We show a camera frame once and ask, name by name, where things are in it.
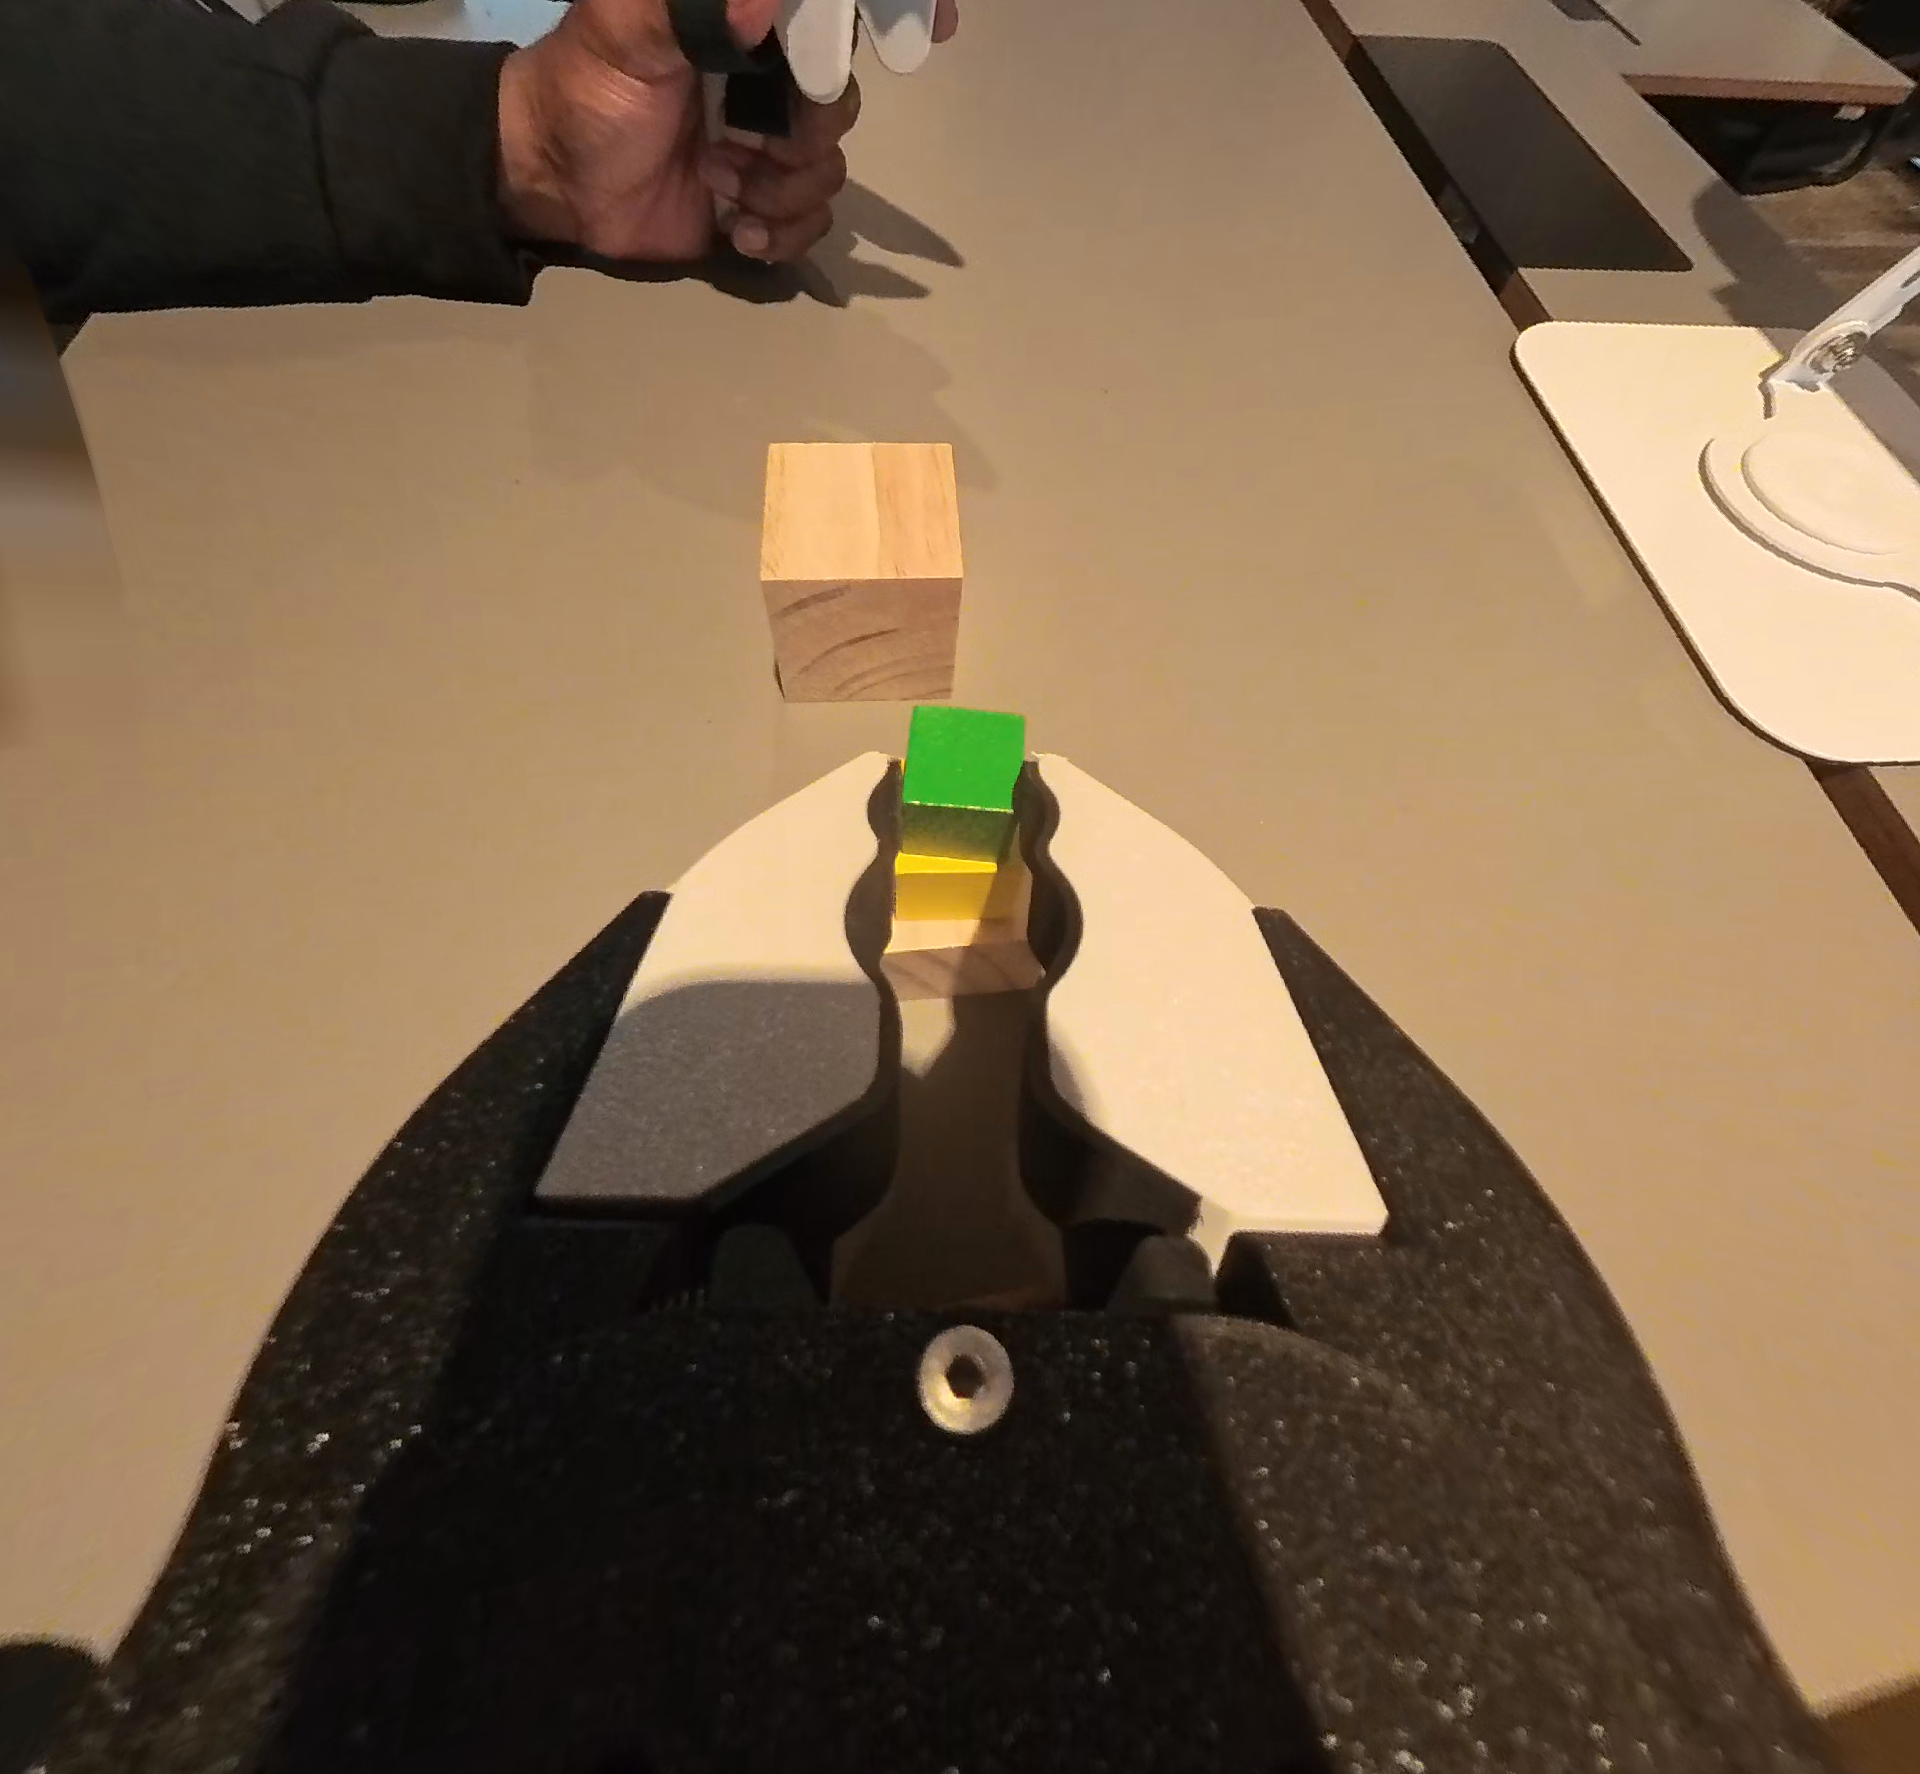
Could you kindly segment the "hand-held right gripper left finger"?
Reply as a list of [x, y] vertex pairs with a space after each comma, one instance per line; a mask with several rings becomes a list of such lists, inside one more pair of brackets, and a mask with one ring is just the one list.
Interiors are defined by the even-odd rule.
[[880, 962], [900, 766], [868, 750], [671, 887], [538, 1182], [568, 1212], [716, 1207], [846, 1130], [899, 1074]]

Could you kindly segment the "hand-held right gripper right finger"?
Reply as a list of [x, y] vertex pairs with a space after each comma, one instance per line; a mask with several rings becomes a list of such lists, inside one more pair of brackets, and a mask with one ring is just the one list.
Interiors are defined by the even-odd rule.
[[1061, 1227], [1381, 1236], [1389, 1211], [1252, 900], [1061, 754], [1033, 766], [1035, 1089], [1070, 1145], [1028, 1186]]

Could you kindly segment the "small wooden cube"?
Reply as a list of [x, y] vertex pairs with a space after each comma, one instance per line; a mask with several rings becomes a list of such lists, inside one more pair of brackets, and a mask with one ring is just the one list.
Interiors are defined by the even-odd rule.
[[1024, 993], [1044, 977], [1017, 917], [900, 919], [882, 970], [903, 999]]

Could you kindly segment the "yellow cube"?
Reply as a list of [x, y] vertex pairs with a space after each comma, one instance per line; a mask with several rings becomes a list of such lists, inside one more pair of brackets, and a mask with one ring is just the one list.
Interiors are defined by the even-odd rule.
[[1017, 847], [994, 861], [900, 848], [895, 917], [903, 923], [983, 923], [1023, 911], [1027, 868]]

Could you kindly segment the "green cube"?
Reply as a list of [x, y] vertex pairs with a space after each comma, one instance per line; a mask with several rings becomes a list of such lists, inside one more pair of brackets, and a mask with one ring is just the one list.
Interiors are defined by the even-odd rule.
[[1017, 828], [1024, 733], [1020, 711], [914, 706], [900, 779], [900, 852], [1000, 863]]

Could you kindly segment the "medium wooden cube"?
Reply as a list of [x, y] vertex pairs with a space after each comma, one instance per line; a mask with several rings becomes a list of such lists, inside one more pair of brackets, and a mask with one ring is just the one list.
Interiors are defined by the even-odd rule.
[[960, 517], [945, 441], [770, 445], [758, 582], [788, 704], [953, 697]]

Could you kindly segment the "person's left forearm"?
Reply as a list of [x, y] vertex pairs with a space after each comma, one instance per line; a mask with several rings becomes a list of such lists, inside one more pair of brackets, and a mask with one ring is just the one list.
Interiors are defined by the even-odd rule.
[[522, 305], [501, 43], [321, 0], [247, 22], [3, 0], [3, 226], [46, 316], [370, 298]]

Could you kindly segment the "person's left hand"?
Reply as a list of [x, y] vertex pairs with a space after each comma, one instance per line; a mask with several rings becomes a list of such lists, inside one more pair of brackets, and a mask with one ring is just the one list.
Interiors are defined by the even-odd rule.
[[804, 100], [784, 138], [713, 138], [667, 0], [576, 0], [501, 68], [501, 221], [516, 243], [611, 263], [688, 266], [721, 248], [788, 263], [828, 233], [859, 112], [848, 82]]

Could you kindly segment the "black table mat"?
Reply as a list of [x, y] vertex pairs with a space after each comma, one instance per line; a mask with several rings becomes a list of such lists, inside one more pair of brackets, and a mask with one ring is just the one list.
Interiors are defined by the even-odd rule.
[[1360, 35], [1344, 63], [1494, 286], [1526, 271], [1692, 270], [1689, 255], [1506, 48]]

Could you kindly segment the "white desk lamp stand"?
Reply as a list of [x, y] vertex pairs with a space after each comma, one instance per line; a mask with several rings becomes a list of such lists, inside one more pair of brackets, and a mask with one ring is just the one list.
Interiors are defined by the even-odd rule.
[[1810, 330], [1546, 324], [1516, 363], [1722, 702], [1812, 761], [1918, 763], [1918, 417], [1869, 350], [1908, 252]]

